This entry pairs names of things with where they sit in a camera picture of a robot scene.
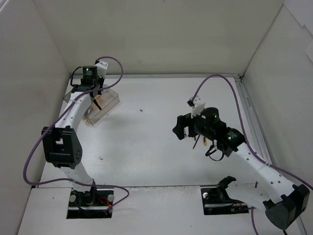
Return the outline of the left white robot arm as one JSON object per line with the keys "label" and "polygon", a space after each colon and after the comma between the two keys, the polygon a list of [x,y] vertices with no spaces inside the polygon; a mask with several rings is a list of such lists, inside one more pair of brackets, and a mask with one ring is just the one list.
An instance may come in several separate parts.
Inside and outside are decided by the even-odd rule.
{"label": "left white robot arm", "polygon": [[43,146],[46,161],[73,180],[73,193],[90,206],[96,203],[98,193],[94,180],[87,174],[81,162],[83,150],[76,131],[83,116],[90,114],[93,105],[99,111],[102,110],[101,101],[96,100],[100,91],[83,93],[102,88],[104,78],[98,76],[96,66],[83,66],[82,70],[81,84],[73,87],[66,106],[72,108],[47,132],[43,138]]}

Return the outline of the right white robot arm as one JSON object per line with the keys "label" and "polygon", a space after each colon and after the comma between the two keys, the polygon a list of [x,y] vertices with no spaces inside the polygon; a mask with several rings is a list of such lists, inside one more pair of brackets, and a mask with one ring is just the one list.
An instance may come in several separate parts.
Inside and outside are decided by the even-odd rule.
{"label": "right white robot arm", "polygon": [[239,162],[240,169],[217,184],[217,198],[223,202],[237,199],[263,211],[268,220],[280,230],[286,230],[306,209],[310,190],[296,185],[273,167],[257,159],[244,135],[220,120],[219,110],[203,109],[199,115],[191,113],[177,117],[173,128],[179,140],[188,136],[204,136],[212,145],[206,152],[209,157],[221,151],[223,157]]}

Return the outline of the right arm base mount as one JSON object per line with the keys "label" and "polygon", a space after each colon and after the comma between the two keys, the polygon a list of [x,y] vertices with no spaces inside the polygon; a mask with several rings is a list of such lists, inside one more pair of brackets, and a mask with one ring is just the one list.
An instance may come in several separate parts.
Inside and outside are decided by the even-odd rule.
{"label": "right arm base mount", "polygon": [[249,213],[250,207],[239,200],[222,198],[217,188],[201,188],[204,215],[233,215]]}

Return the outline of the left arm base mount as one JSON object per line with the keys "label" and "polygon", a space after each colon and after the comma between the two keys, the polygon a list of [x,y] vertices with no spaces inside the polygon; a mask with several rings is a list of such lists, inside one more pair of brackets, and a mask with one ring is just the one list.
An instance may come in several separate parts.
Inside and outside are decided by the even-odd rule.
{"label": "left arm base mount", "polygon": [[90,192],[72,190],[67,208],[67,219],[103,219],[112,217],[109,207],[114,202],[113,189],[98,189]]}

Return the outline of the clear plastic organizer box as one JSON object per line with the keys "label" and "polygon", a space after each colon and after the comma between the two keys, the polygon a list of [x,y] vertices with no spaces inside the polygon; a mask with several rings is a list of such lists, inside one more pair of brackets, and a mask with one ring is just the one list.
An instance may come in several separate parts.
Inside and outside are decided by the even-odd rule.
{"label": "clear plastic organizer box", "polygon": [[55,124],[57,128],[70,128],[77,130],[81,122],[95,125],[101,118],[109,113],[119,102],[118,93],[112,89],[102,91],[84,92],[73,89],[64,96],[66,109],[71,109]]}

